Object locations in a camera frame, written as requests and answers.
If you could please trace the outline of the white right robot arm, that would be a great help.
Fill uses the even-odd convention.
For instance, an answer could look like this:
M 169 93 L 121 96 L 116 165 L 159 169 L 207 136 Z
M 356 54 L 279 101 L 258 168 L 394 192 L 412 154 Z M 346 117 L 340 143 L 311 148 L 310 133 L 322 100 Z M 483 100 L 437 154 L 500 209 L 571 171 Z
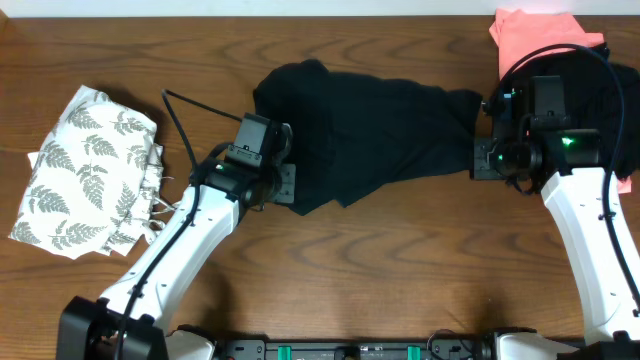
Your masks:
M 639 356 L 639 253 L 607 173 L 595 129 L 571 129 L 557 116 L 492 120 L 474 145 L 475 180 L 529 180 L 564 243 L 579 291 L 584 343 L 569 345 L 536 332 L 493 335 L 493 359 L 636 359 Z

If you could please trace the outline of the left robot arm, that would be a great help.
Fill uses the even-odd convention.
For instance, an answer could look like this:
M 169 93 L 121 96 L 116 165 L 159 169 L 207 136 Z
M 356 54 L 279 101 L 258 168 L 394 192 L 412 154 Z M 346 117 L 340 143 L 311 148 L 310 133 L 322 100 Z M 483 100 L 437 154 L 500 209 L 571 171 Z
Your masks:
M 61 314 L 58 359 L 213 359 L 216 342 L 194 326 L 170 330 L 186 290 L 246 211 L 293 194 L 287 124 L 245 118 L 234 142 L 194 169 L 161 234 L 96 301 L 73 298 Z

